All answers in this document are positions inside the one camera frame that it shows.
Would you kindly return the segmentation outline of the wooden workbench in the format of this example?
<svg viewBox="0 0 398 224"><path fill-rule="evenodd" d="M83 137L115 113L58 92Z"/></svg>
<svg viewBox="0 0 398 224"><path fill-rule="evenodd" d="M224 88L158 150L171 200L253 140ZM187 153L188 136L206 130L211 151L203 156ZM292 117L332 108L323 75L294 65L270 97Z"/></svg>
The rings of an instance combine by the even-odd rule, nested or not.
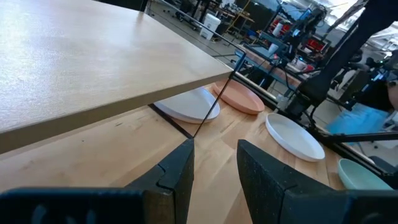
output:
<svg viewBox="0 0 398 224"><path fill-rule="evenodd" d="M281 83L288 83L291 88L299 86L304 81L304 78L282 67L278 63L279 57L267 56L268 51L264 47L248 44L239 45L239 47L246 54L245 61L265 72L266 76L270 76Z"/></svg>

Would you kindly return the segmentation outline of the white roll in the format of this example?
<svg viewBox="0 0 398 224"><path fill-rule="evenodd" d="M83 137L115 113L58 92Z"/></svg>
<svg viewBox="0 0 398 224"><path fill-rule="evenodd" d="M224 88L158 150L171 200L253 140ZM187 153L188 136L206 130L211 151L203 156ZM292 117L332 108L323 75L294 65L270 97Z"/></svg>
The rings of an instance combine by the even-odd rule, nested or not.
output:
<svg viewBox="0 0 398 224"><path fill-rule="evenodd" d="M275 37L278 37L281 30L283 29L284 24L279 22L276 27L274 28L274 30L272 31L272 35Z"/></svg>

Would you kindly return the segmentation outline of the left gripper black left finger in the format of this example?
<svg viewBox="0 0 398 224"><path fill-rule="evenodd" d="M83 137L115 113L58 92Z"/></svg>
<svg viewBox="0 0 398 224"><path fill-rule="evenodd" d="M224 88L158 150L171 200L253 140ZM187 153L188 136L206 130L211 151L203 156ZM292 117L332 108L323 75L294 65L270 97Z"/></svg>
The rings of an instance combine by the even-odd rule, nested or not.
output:
<svg viewBox="0 0 398 224"><path fill-rule="evenodd" d="M195 145L187 139L153 168L125 186L135 198L124 208L142 224L186 224L194 180Z"/></svg>

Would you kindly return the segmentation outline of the peach orange plate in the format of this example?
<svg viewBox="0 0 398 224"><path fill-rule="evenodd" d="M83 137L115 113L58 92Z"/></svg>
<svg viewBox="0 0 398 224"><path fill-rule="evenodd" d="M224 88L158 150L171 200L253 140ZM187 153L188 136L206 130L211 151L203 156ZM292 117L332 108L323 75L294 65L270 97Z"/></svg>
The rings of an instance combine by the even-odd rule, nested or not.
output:
<svg viewBox="0 0 398 224"><path fill-rule="evenodd" d="M259 114L265 110L262 100L249 88L235 80L227 84L221 99L242 113Z"/></svg>

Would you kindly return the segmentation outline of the white bucket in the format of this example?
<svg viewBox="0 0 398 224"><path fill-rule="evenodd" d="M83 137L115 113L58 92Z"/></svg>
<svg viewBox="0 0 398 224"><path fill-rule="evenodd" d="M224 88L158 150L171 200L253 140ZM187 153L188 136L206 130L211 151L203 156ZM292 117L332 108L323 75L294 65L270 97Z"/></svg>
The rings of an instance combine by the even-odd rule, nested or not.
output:
<svg viewBox="0 0 398 224"><path fill-rule="evenodd" d="M221 20L207 13L202 24L203 26L200 27L200 36L206 40L211 40L218 26L221 24Z"/></svg>

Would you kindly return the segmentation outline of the white plate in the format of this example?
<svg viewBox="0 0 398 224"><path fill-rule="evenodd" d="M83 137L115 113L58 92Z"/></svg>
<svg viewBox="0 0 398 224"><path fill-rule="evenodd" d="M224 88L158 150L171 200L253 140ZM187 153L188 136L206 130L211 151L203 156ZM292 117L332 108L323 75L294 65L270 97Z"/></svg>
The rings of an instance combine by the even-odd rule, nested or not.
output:
<svg viewBox="0 0 398 224"><path fill-rule="evenodd" d="M172 118L187 123L201 124L215 100L216 98L207 89L199 87L157 101L154 105Z"/></svg>
<svg viewBox="0 0 398 224"><path fill-rule="evenodd" d="M266 128L274 140L286 151L309 162L324 160L320 143L303 127L277 113L266 115Z"/></svg>

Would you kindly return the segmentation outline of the mint green plate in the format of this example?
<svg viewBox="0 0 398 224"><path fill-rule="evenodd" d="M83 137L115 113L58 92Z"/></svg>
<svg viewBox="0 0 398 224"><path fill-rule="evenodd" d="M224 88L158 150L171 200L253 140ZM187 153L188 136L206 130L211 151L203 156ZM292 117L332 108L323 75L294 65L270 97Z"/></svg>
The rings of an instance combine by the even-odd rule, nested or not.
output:
<svg viewBox="0 0 398 224"><path fill-rule="evenodd" d="M393 190L376 174L349 159L338 161L338 176L350 190Z"/></svg>

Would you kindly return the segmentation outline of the red storage bin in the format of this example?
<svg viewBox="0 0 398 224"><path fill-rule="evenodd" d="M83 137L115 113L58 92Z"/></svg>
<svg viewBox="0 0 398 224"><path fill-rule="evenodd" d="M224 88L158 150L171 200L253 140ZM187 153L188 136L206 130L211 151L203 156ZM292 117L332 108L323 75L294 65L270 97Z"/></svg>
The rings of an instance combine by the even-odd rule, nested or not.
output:
<svg viewBox="0 0 398 224"><path fill-rule="evenodd" d="M320 41L318 39L310 38L307 42L306 48L312 50L312 51L322 51L326 43L323 41Z"/></svg>

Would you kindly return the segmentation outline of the blue fabric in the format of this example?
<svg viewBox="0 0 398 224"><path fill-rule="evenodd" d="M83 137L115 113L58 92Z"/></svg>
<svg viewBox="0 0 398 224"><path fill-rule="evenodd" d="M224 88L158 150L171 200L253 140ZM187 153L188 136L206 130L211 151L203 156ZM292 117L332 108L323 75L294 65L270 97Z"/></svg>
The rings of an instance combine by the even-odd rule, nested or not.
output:
<svg viewBox="0 0 398 224"><path fill-rule="evenodd" d="M387 111L357 103L351 111L343 110L326 129L331 134L378 133L389 115Z"/></svg>

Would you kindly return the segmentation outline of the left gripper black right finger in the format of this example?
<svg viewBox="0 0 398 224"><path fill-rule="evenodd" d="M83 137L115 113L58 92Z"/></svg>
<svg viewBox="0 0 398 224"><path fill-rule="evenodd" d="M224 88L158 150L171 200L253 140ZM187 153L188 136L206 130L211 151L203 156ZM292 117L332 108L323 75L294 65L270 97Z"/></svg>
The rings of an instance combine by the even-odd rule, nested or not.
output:
<svg viewBox="0 0 398 224"><path fill-rule="evenodd" d="M348 199L343 192L247 140L238 141L237 164L253 224L347 224Z"/></svg>

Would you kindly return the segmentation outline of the wooden shelf with black frame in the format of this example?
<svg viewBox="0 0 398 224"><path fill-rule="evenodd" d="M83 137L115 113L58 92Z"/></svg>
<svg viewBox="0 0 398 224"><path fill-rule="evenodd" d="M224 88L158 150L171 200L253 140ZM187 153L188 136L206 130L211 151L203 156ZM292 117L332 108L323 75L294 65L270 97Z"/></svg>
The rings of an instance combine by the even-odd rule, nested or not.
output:
<svg viewBox="0 0 398 224"><path fill-rule="evenodd" d="M0 0L0 154L231 73L141 11Z"/></svg>

